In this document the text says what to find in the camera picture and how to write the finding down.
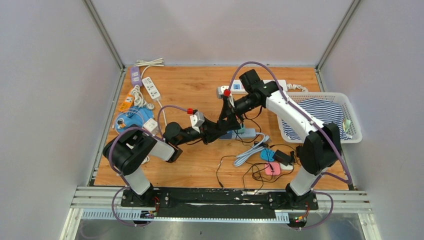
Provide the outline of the dark blue cube adapter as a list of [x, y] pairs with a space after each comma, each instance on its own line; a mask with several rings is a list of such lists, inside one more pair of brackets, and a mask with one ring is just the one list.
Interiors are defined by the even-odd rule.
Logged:
[[231, 140], [233, 138], [233, 130], [228, 131], [226, 134], [219, 137], [220, 140]]

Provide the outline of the light blue power strip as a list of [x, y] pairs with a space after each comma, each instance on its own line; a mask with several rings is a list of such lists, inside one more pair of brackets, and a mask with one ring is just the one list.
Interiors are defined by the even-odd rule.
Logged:
[[254, 139], [257, 136], [256, 130], [254, 128], [245, 128], [244, 132], [232, 132], [232, 139]]

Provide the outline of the white power strip blue USB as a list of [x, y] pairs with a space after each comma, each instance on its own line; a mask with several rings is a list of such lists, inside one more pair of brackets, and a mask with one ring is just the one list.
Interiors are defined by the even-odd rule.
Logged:
[[[284, 91], [300, 91], [300, 92], [308, 92], [309, 90], [300, 85], [300, 84], [294, 84], [294, 83], [287, 83], [284, 79], [278, 79], [278, 83], [281, 85]], [[247, 91], [245, 90], [244, 86], [242, 85], [242, 82], [240, 80], [234, 80], [232, 86], [231, 86], [231, 93], [232, 94], [247, 94]]]

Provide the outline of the white cube adapter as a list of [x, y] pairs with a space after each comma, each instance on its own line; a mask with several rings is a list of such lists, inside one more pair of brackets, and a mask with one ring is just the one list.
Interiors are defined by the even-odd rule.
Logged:
[[149, 120], [147, 120], [142, 127], [147, 130], [149, 133], [151, 133], [152, 135], [157, 135], [159, 133], [159, 125], [158, 122], [153, 119], [150, 118]]

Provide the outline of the black charger with cable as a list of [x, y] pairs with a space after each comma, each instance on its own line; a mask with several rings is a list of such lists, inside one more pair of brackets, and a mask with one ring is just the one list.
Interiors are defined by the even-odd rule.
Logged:
[[[287, 165], [293, 165], [295, 163], [294, 152], [291, 151], [290, 154], [286, 154], [286, 153], [284, 153], [280, 150], [276, 150], [275, 154], [274, 154], [274, 162], [278, 162], [279, 164], [284, 164], [286, 166]], [[280, 179], [281, 177], [290, 175], [294, 171], [294, 169], [293, 170], [281, 170], [281, 174], [278, 175], [278, 176], [266, 175], [265, 171], [264, 171], [264, 164], [265, 163], [268, 163], [268, 162], [264, 161], [264, 163], [261, 163], [261, 162], [248, 163], [248, 164], [250, 164], [250, 167], [241, 177], [243, 189], [246, 188], [246, 183], [245, 183], [244, 178], [248, 173], [251, 174], [251, 178], [254, 181], [261, 183], [259, 189], [262, 189], [265, 183], [274, 183], [278, 179]]]

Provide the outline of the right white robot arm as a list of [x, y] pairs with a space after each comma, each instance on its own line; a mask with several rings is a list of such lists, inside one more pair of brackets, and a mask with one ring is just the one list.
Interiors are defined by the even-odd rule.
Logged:
[[298, 209], [306, 201], [320, 176], [337, 160], [341, 160], [340, 130], [335, 123], [324, 123], [312, 116], [290, 98], [277, 79], [264, 82], [254, 69], [240, 76], [247, 94], [235, 100], [231, 86], [216, 88], [216, 95], [223, 100], [223, 112], [241, 117], [244, 113], [262, 106], [291, 126], [303, 141], [300, 150], [301, 167], [286, 186], [285, 201], [292, 209]]

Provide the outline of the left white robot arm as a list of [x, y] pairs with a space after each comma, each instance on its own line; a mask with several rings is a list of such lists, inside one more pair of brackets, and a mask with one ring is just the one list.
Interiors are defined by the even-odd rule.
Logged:
[[224, 122], [205, 120], [200, 126], [182, 128], [171, 122], [162, 134], [164, 139], [153, 136], [147, 130], [133, 124], [121, 132], [102, 150], [109, 165], [134, 193], [134, 200], [140, 206], [149, 206], [153, 201], [153, 185], [145, 176], [141, 165], [148, 156], [172, 163], [182, 153], [179, 145], [200, 140], [205, 145], [214, 142], [232, 128]]

